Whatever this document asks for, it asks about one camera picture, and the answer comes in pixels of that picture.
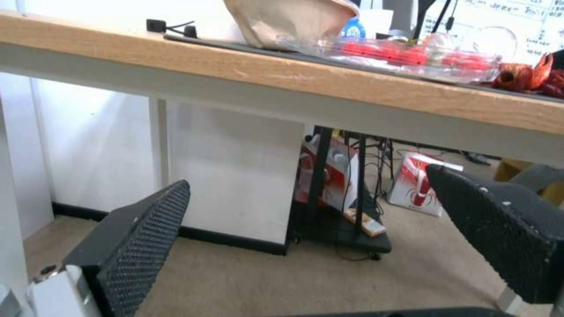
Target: cardboard box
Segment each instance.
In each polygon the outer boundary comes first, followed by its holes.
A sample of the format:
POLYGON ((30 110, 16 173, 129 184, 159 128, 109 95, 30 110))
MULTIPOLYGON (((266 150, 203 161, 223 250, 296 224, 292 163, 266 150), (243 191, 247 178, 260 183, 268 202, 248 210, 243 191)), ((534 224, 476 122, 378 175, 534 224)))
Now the cardboard box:
MULTIPOLYGON (((317 158, 319 136, 316 135, 310 142, 302 144, 299 156, 298 174, 294 190, 294 199, 307 202, 310 192, 311 177, 317 158)), ((339 211, 343 206, 343 196, 350 180, 349 191, 345 199, 345 210, 356 200, 358 182, 358 154, 353 148, 337 139, 331 139, 327 163, 325 165, 323 192, 320 196, 320 205, 329 205, 339 211)))
MULTIPOLYGON (((348 208, 347 211, 343 213, 343 216, 347 218, 352 224, 356 223, 356 208, 348 208)), ((384 227, 380 222, 372 219, 369 215, 362 213, 362 231, 369 237, 378 236, 386 232, 386 227, 384 227)))
POLYGON ((444 165, 462 171, 461 165, 449 164, 415 152, 403 156, 401 168, 395 175, 395 183, 387 196, 389 203, 418 212, 440 217, 443 207, 431 188, 425 168, 429 164, 444 165))

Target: floor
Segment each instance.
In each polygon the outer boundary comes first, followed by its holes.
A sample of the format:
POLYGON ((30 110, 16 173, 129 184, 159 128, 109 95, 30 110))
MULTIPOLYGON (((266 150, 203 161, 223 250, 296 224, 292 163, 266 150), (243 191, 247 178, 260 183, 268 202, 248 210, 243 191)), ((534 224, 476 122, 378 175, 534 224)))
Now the floor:
MULTIPOLYGON (((456 154, 443 154, 441 159, 462 163, 466 171, 488 178, 496 165, 478 166, 456 154)), ((374 172, 367 170, 369 187, 374 172)), ((350 262, 340 258, 332 246, 308 241, 292 244, 288 255, 281 257, 178 238, 136 316, 495 307, 505 284, 464 240, 448 215, 437 218, 382 204, 393 251, 379 262, 350 262)), ((25 241, 29 275, 60 261, 94 226, 93 221, 56 217, 25 241)), ((549 310, 549 305, 524 304, 518 313, 548 316, 549 310)))

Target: black metal leg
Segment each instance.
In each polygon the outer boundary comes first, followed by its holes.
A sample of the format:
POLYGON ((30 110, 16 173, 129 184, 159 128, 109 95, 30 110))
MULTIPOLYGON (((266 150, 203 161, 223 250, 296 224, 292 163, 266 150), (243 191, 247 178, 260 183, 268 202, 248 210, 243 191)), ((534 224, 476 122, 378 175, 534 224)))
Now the black metal leg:
POLYGON ((395 175, 394 175, 394 142, 391 139, 388 139, 390 142, 390 176, 392 184, 395 183, 395 175))
POLYGON ((313 223, 315 213, 317 211, 319 196, 323 192, 323 178, 325 177, 325 163, 327 162, 327 153, 331 144, 331 133, 333 129, 328 127, 320 128, 319 146, 315 159, 314 172, 311 176, 310 194, 307 199, 307 210, 305 221, 308 224, 313 223))
POLYGON ((364 134, 359 134, 358 150, 358 188, 355 222, 355 232, 357 234, 362 232, 362 212, 364 209, 364 159, 366 157, 366 136, 364 134))

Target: desk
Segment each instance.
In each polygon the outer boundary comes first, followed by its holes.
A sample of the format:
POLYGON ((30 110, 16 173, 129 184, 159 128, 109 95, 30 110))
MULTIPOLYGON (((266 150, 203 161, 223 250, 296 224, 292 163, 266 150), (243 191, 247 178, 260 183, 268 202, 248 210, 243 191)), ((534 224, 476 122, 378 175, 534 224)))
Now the desk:
MULTIPOLYGON (((100 30, 6 11, 0 13, 0 30, 2 72, 151 96, 161 104, 177 100, 553 165, 560 165, 564 154, 564 105, 554 99, 176 43, 159 34, 100 30)), ((4 227, 17 223, 17 209, 13 185, 4 182, 10 179, 4 129, 0 137, 0 195, 9 202, 3 206, 4 227)), ((290 194, 291 188, 285 191, 290 194)), ((19 239, 13 232, 10 236, 19 239)), ((20 253, 14 261, 22 264, 20 253)))

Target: wooden desk edge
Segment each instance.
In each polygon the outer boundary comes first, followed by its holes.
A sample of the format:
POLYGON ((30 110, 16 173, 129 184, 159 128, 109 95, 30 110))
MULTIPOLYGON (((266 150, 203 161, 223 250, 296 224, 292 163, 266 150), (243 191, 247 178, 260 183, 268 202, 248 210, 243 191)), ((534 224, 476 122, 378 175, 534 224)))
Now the wooden desk edge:
POLYGON ((564 104, 557 101, 172 42, 160 34, 99 30, 12 11, 0 11, 0 29, 0 43, 564 135, 564 104))

